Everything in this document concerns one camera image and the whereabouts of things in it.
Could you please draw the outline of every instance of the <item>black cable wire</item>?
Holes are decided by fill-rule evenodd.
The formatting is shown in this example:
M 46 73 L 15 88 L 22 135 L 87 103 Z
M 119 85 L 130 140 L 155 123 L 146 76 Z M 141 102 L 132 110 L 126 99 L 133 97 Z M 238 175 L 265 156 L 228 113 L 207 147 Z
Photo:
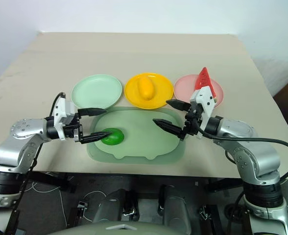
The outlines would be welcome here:
M 43 144 L 41 144 L 41 145 L 38 147 L 38 150 L 37 150 L 37 152 L 36 152 L 36 155 L 35 155 L 35 157 L 34 157 L 34 160 L 33 160 L 33 163 L 32 163 L 32 165 L 31 165 L 31 167 L 30 167 L 30 170 L 27 172 L 26 178 L 25 178 L 24 183 L 23 183 L 23 185 L 22 185 L 22 187 L 21 187 L 20 197 L 19 197 L 19 199 L 17 200 L 17 202 L 16 202 L 16 204 L 15 204 L 15 206 L 14 206 L 14 208 L 13 208 L 14 211 L 18 208 L 19 203 L 20 203 L 20 201 L 21 201 L 21 199 L 22 199 L 22 197 L 23 197 L 23 195 L 24 195 L 27 182 L 28 182 L 28 180 L 29 180 L 29 178 L 30 178 L 30 175 L 31 175 L 31 173 L 32 173 L 32 171 L 33 171 L 33 168 L 34 168 L 34 167 L 36 166 L 36 164 L 37 164 L 37 158 L 38 158 L 38 155 L 40 154 L 40 151 L 41 151 L 41 149 L 42 149 L 42 146 L 43 146 Z
M 66 97 L 66 94 L 65 94 L 64 92 L 60 92 L 60 93 L 56 96 L 56 98 L 54 99 L 54 101 L 53 101 L 53 103 L 52 103 L 52 106 L 51 106 L 51 109 L 50 109 L 50 113 L 49 113 L 49 117 L 51 117 L 52 112 L 54 111 L 54 107 L 55 107 L 55 104 L 56 104 L 56 102 L 57 102 L 57 99 L 58 99 L 59 97 L 65 98 L 65 97 Z
M 288 147 L 288 142 L 282 141 L 282 140 L 276 140 L 276 139 L 269 139 L 269 138 L 238 138 L 238 137 L 218 137 L 218 136 L 213 136 L 209 133 L 206 133 L 203 131 L 198 122 L 195 122 L 196 129 L 199 131 L 204 137 L 213 139 L 213 140 L 219 140 L 219 141 L 253 141 L 253 142 L 270 142 L 270 143 L 278 143 L 282 144 L 286 147 Z M 288 177 L 288 171 L 285 173 L 281 178 L 280 181 L 282 182 Z
M 233 220 L 233 215 L 234 215 L 234 212 L 236 211 L 238 205 L 239 205 L 239 202 L 241 200 L 241 198 L 243 197 L 244 195 L 244 191 L 242 191 L 239 196 L 237 197 L 236 199 L 236 202 L 234 203 L 234 207 L 231 211 L 231 214 L 230 214 L 230 218 L 228 220 L 228 226 L 227 226 L 227 235 L 231 235 L 231 223 L 232 223 L 232 220 Z
M 224 155 L 226 156 L 226 158 L 227 158 L 229 161 L 231 161 L 233 164 L 236 164 L 236 162 L 229 157 L 227 150 L 224 151 Z

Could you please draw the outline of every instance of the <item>red watermelon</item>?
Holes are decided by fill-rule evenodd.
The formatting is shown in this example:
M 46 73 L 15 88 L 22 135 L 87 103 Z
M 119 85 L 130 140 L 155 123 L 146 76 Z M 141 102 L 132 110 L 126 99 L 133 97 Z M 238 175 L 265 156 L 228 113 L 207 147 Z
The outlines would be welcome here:
M 215 98 L 216 94 L 211 83 L 211 78 L 209 77 L 207 68 L 204 67 L 202 71 L 199 73 L 198 78 L 195 82 L 195 90 L 199 90 L 202 87 L 206 87 L 206 86 L 209 86 L 211 88 L 211 92 L 213 94 L 213 97 Z

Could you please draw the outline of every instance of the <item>white wall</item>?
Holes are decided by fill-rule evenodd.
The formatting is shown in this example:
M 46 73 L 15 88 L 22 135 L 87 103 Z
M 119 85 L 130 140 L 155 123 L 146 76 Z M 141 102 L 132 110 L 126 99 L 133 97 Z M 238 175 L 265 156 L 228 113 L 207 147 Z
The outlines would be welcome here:
M 288 83 L 288 0 L 0 0 L 0 75 L 37 31 L 237 34 L 272 95 Z

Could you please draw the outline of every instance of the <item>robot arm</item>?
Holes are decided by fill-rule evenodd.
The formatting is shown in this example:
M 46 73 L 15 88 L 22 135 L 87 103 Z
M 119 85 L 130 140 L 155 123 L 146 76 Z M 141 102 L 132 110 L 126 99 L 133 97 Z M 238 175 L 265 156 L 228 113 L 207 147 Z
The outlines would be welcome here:
M 64 93 L 53 104 L 53 116 L 43 119 L 23 119 L 10 128 L 9 137 L 0 145 L 0 231 L 5 232 L 10 216 L 15 214 L 27 183 L 27 175 L 36 165 L 43 143 L 53 139 L 74 138 L 75 142 L 89 143 L 100 140 L 110 132 L 83 136 L 82 116 L 95 116 L 106 111 L 99 108 L 78 109 L 66 101 Z
M 203 134 L 218 137 L 211 139 L 232 155 L 243 180 L 244 202 L 250 211 L 253 234 L 288 235 L 288 211 L 280 188 L 280 158 L 276 150 L 267 142 L 249 139 L 256 138 L 257 133 L 245 122 L 211 117 L 215 103 L 209 87 L 195 91 L 190 104 L 180 100 L 168 100 L 167 103 L 187 111 L 185 126 L 181 129 L 167 120 L 154 119 L 159 127 L 181 140 L 186 134 L 198 138 Z

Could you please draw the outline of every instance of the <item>table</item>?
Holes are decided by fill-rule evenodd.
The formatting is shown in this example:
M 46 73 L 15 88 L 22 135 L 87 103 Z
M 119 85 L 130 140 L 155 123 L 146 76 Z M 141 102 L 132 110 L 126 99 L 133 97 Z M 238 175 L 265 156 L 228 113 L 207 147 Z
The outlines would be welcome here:
M 123 84 L 142 72 L 156 72 L 173 83 L 206 66 L 223 88 L 223 103 L 213 116 L 245 121 L 260 137 L 288 142 L 288 126 L 243 44 L 233 35 L 127 33 L 44 33 L 0 77 L 0 143 L 22 118 L 48 116 L 56 94 L 82 78 L 110 74 Z M 131 106 L 122 97 L 118 106 Z M 91 118 L 82 124 L 89 130 Z M 92 160 L 86 146 L 54 140 L 44 144 L 37 171 L 239 177 L 224 150 L 211 140 L 189 136 L 184 156 L 173 164 L 109 164 Z M 274 144 L 281 175 L 288 170 L 288 148 Z

